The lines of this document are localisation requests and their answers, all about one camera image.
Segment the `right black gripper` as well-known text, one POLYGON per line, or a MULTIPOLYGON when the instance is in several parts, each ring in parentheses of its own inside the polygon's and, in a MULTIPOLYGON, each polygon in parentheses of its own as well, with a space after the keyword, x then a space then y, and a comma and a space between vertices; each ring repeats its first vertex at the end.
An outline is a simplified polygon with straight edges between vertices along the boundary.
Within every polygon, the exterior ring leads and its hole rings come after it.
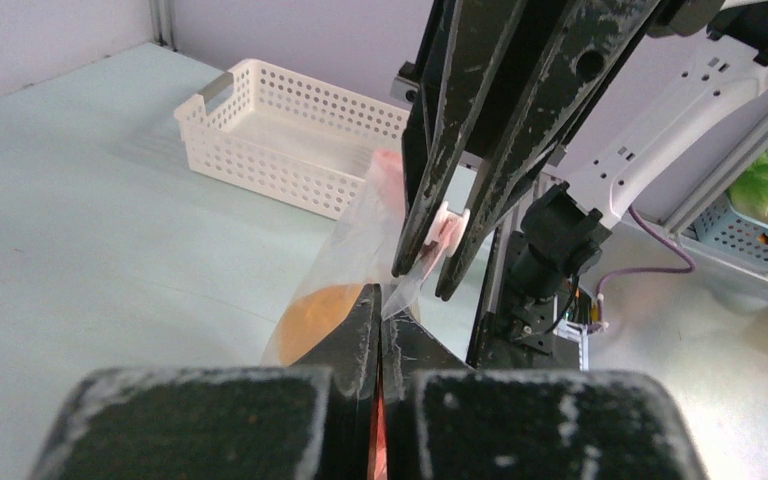
POLYGON ((461 156, 472 153, 482 164, 471 217, 436 287, 450 299, 658 12, 656 1, 437 2, 412 70, 418 88, 402 135, 408 210, 393 275, 412 269, 461 156))

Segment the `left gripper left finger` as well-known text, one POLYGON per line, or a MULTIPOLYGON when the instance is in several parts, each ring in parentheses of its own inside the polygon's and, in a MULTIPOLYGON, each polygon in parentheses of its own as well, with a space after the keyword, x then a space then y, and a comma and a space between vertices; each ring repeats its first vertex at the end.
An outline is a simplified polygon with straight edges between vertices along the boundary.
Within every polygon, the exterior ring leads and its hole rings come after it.
POLYGON ((369 479, 380 288, 287 367, 111 368, 66 397, 33 479, 369 479))

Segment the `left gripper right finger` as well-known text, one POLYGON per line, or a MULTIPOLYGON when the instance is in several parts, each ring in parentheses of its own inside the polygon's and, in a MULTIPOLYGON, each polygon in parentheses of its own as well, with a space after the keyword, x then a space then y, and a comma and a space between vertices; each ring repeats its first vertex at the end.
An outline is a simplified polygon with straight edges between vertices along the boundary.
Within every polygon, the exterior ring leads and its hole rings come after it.
POLYGON ((632 371, 466 365, 410 314, 381 324, 392 479, 703 479, 674 399, 632 371))

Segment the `yellow mango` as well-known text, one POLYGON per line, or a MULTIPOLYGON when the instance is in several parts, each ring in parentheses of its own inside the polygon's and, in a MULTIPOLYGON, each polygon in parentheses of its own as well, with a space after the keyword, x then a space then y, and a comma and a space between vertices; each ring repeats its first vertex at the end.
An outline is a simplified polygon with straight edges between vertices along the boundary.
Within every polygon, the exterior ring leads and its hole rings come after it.
POLYGON ((278 321, 262 356, 265 365, 299 360, 348 316, 364 285, 331 285, 293 300, 278 321))

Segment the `clear zip top bag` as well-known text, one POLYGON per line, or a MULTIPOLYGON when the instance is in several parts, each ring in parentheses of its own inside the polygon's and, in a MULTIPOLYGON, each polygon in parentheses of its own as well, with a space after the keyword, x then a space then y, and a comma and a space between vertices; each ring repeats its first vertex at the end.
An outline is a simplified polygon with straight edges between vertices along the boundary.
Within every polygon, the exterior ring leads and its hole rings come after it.
POLYGON ((457 213, 443 202, 412 269, 394 276, 391 268, 406 212, 402 166, 402 157, 395 151, 373 153, 363 186, 341 214, 289 304, 327 286, 357 283, 380 287, 383 318, 403 310, 417 313, 422 284, 438 263, 455 253, 471 212, 457 213))

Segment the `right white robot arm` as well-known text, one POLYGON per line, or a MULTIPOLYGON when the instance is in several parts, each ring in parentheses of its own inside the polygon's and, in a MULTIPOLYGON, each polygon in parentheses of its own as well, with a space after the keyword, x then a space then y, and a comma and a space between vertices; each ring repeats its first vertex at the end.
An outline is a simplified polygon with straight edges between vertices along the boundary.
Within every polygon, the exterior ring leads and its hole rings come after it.
POLYGON ((448 300, 484 239, 564 156, 647 36, 705 32, 683 67, 606 149, 527 210, 509 286, 542 301, 596 263, 640 193, 703 134, 768 91, 768 1, 437 1, 416 60, 401 135, 406 217, 391 271, 407 274, 431 237, 464 153, 480 157, 469 218, 436 294, 448 300))

